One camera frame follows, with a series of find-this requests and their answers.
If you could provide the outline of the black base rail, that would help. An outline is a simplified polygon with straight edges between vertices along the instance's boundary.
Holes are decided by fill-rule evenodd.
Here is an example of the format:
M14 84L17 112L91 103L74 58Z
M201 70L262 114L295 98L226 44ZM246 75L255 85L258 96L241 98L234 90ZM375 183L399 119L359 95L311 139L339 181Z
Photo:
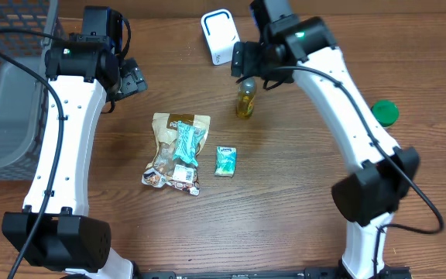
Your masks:
M304 270L242 271L233 273L176 274L173 271L140 272L133 269L133 278L142 279L333 279L350 278L343 267L309 267ZM411 279L409 267L385 267L376 278Z

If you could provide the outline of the white barcode scanner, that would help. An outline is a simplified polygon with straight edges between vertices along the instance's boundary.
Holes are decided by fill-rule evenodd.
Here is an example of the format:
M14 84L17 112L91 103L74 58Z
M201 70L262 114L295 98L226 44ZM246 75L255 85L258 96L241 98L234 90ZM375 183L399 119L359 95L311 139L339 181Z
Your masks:
M201 17L201 28L213 65L231 62L234 45L240 41L232 14L227 9L208 12Z

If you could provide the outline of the teal kleenex tissue pack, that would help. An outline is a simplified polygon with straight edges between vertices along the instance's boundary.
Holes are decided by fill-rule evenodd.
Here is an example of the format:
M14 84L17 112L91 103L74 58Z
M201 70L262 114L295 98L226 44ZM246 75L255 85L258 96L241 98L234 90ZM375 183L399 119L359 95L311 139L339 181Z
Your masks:
M237 150L234 147L218 146L214 174L219 177L233 177L235 174Z

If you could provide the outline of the brown teal snack bag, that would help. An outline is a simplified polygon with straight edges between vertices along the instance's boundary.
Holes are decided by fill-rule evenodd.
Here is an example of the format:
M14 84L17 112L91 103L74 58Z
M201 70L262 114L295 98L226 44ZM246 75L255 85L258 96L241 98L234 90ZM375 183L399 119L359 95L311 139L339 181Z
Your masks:
M156 155L146 166L141 182L154 188L170 186L198 196L198 154L206 143L211 117L208 115L157 112L152 128Z

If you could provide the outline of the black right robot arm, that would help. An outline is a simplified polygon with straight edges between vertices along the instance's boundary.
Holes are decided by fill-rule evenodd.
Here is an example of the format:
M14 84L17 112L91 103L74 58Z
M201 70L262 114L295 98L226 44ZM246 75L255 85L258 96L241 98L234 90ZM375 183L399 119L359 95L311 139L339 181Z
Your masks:
M419 167L376 120L352 80L338 43L319 17L301 20L286 1L250 4L258 42L236 43L232 75L262 78L265 89L294 83L321 114L348 175L332 198L347 222L345 251L336 267L308 267L307 278L408 278L406 267L383 261L388 226Z

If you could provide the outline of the dark grey mesh basket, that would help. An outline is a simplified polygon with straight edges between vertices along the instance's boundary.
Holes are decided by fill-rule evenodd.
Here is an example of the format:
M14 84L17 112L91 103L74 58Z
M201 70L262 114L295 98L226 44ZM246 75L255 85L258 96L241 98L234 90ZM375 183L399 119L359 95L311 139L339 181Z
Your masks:
M62 36L57 0L0 1L0 51L38 74L50 40ZM36 172L46 125L47 93L35 78L0 58L0 180L31 180Z

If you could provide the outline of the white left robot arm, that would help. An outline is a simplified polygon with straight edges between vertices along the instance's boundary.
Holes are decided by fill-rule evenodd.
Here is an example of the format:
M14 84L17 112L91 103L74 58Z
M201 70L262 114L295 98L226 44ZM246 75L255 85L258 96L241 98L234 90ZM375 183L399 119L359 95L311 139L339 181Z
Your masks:
M35 177L20 212L5 213L2 232L26 261L66 278L137 278L139 268L112 248L106 222L89 216L87 181L99 116L145 91L128 57L128 20L105 6L84 10L82 30L52 37L39 78L49 97Z

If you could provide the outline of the green lid jar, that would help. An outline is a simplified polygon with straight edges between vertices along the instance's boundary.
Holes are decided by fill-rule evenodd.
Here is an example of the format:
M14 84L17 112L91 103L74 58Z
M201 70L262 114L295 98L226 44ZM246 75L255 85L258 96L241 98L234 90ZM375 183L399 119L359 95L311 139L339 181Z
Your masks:
M400 116L398 107L389 100L380 100L371 107L372 114L379 124L384 127L393 125Z

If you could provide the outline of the teal snack bar wrapper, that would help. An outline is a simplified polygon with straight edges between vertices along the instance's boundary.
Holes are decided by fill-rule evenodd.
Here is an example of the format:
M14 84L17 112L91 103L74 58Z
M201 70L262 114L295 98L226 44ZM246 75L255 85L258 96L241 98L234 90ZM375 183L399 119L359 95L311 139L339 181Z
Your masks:
M186 164L192 164L197 167L197 147L204 138L206 130L179 121L177 133L173 159L180 159Z

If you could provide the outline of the yellow liquid bottle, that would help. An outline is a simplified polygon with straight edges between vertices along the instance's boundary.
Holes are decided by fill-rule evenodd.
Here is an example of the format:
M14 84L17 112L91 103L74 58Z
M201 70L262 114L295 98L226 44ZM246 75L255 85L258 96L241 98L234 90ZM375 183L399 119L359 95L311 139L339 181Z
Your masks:
M242 81L238 87L236 115L241 119L248 119L253 114L254 98L257 86L253 77Z

